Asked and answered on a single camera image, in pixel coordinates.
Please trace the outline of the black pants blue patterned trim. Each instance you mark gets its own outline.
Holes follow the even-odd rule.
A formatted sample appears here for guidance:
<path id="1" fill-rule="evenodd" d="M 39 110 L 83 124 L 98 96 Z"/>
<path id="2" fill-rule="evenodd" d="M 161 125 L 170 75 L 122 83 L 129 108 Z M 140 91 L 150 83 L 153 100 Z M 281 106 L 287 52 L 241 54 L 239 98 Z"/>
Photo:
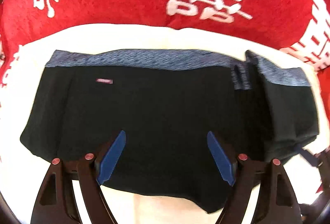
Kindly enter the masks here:
<path id="1" fill-rule="evenodd" d="M 253 160 L 283 162 L 319 134 L 303 70 L 245 55 L 239 61 L 201 50 L 55 51 L 20 140 L 44 160 L 72 161 L 124 131 L 107 187 L 185 198 L 213 213 L 230 185 L 208 148 L 209 132 Z"/>

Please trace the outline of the peach cream blanket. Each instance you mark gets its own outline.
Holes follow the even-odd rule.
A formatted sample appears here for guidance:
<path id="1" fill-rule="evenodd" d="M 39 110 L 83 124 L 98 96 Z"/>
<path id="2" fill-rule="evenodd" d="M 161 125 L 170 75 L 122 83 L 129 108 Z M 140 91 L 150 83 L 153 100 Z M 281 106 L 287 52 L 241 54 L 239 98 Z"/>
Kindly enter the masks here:
<path id="1" fill-rule="evenodd" d="M 329 123 L 314 68 L 281 51 L 198 29 L 175 30 L 142 25 L 87 24 L 75 26 L 26 45 L 19 45 L 1 89 L 1 193 L 21 223 L 30 223 L 32 210 L 49 163 L 20 143 L 45 64 L 55 50 L 98 54 L 119 49 L 197 49 L 245 60 L 251 50 L 281 68 L 302 68 L 313 87 L 319 113 L 317 139 L 306 148 L 316 154 L 329 145 Z M 318 169 L 300 155 L 285 170 L 299 203 L 311 204 L 320 193 Z M 101 187 L 118 223 L 215 223 L 220 212 L 207 214 L 181 198 L 149 197 Z"/>

